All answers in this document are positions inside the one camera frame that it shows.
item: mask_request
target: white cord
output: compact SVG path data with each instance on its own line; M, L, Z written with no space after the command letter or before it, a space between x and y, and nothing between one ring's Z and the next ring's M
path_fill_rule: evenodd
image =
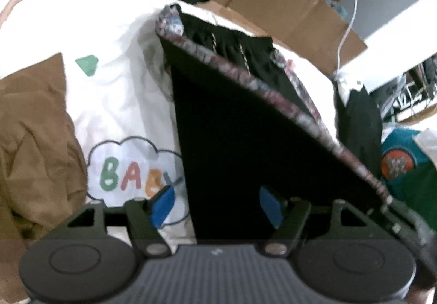
M357 15L357 7L358 7L358 0L355 0L355 7L353 8L353 14L352 14L352 19L350 20L350 24L346 29L346 32L343 36L343 39L340 42L340 45L338 45L338 50L337 50L337 74L340 71L340 65L341 65L341 61L340 61L340 53L341 53L341 49L344 45L344 42L346 41L347 36L349 35L350 31L352 30L352 25L353 22L355 21L355 16Z

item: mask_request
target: white bedsheet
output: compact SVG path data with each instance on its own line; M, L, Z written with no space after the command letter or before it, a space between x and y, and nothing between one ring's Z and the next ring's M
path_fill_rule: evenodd
M0 0L0 9L8 1ZM172 245L194 240L173 103L163 90L168 76L161 73L163 52L154 31L159 12L175 2L185 13L244 31L177 0L24 0L0 29L1 78L62 52L67 112L88 162L91 195L117 206L134 196L150 198L164 177L178 184L160 230ZM335 138L331 82L307 60L278 49L296 64ZM87 76L76 60L90 55L98 63Z

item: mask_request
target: brown fabric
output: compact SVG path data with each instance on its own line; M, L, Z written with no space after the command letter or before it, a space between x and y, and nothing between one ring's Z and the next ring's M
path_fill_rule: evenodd
M0 298L25 298L24 240L38 239L85 202L86 164L65 111L62 56L0 81Z

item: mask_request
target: patterned fabric edge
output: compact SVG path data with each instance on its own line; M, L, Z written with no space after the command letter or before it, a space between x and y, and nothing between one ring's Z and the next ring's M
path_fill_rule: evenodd
M321 143L338 160L355 171L361 179L375 189L383 201L390 197L390 192L383 182L379 181L344 145L335 143L329 133L323 131L313 119L302 112L296 105L287 101L279 92L272 90L267 84L253 77L246 70L237 67L215 52L183 36L183 25L176 8L167 6L161 12L156 24L156 33L161 38L182 48L207 66L218 70L241 87L263 98L286 118L293 121L308 135Z

